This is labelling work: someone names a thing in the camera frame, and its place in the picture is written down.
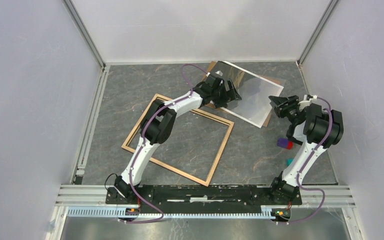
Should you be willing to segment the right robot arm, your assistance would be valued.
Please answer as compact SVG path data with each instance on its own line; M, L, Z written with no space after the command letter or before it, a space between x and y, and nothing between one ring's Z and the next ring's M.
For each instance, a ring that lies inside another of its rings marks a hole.
M274 178L268 191L273 203L289 204L300 194L303 180L318 157L342 139L343 116L330 104L326 108L317 104L316 101L327 103L318 95L306 94L303 100L296 95L268 98L277 117L290 122L286 138L300 145L292 163Z

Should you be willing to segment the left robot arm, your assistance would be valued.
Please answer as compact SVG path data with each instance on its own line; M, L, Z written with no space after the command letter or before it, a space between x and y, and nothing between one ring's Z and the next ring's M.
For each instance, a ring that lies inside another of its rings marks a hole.
M213 103L216 108L226 108L242 97L231 79L208 73L205 81L192 87L187 93L169 101L154 100L140 122L138 145L126 169L117 176L114 188L125 204L137 198L136 186L155 150L171 135L176 118L191 110Z

